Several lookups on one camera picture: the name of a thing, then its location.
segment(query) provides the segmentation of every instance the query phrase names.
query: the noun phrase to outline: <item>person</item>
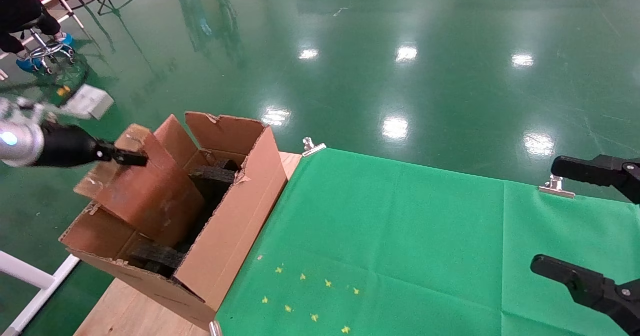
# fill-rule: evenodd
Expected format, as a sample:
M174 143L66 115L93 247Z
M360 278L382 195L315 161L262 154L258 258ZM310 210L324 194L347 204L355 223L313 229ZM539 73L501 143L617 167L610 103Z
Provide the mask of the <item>person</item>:
M34 67L40 67L39 59L32 60L23 44L10 33L20 31L20 26L38 19L44 14L36 27L52 40L71 45L73 36L60 30L60 24L51 16L40 0L0 0L0 49L16 55L15 63L22 70L33 72Z

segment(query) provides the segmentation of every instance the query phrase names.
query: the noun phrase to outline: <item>blue led light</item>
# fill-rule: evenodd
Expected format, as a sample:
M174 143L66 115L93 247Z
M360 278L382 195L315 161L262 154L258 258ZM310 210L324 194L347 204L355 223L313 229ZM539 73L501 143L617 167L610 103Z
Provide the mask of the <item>blue led light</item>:
M8 131L5 131L4 133L0 134L0 139L2 139L2 141L9 146L14 146L18 143L18 138L16 138L16 136L13 133L10 133Z

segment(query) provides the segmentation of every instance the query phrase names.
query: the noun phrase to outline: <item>green table cover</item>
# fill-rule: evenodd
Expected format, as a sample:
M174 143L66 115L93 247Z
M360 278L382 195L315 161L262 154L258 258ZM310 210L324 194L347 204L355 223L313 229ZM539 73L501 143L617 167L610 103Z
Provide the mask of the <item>green table cover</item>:
M229 291L224 336L623 336L530 271L640 278L632 204L327 149L302 159Z

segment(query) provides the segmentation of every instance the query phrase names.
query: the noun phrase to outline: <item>rolling stool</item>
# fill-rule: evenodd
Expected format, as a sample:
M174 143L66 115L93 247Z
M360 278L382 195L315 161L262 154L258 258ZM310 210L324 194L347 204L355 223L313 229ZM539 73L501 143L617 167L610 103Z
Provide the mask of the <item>rolling stool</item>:
M47 65L47 63L45 62L45 58L48 58L52 61L52 63L57 63L58 60L55 57L55 53L56 52L61 52L62 54L64 54L64 56L66 56L67 58L69 58L69 62L70 63L74 63L74 49L72 47L70 47L69 45L63 44L61 42L57 42L57 41L52 41L50 43L45 43L44 40L42 40L40 34L34 30L34 27L36 27L39 22L45 18L46 15L44 13L42 13L37 19L32 20L30 22L27 22L26 24L21 25L20 27L18 27L17 30L13 31L18 32L18 31L22 31L22 35L20 36L21 39L25 38L25 31L29 30L31 32L31 35L33 36L34 40L36 40L36 42L39 44L39 47L36 47L35 49L31 50L29 52L29 57L34 60L34 59L40 59L41 63L42 63L42 67L44 68L44 72L47 74L53 74L51 68ZM33 67L34 71L38 71L38 67L36 67L34 65Z

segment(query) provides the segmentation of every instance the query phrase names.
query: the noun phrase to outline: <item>cardboard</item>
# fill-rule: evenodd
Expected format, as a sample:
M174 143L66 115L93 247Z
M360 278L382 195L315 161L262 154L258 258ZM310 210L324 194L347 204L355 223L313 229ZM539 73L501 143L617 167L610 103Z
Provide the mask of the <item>cardboard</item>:
M143 150L146 168L102 163L74 189L93 201L60 237L68 251L207 329L274 207L286 175L269 126L206 113L175 116L151 133L132 125L116 144ZM132 245L172 247L204 204L189 170L233 159L240 170L171 279L129 263Z
M144 150L149 156L147 166L122 167L115 161L98 165L73 190L155 242L175 245L204 205L202 195L148 129L131 125L116 146Z

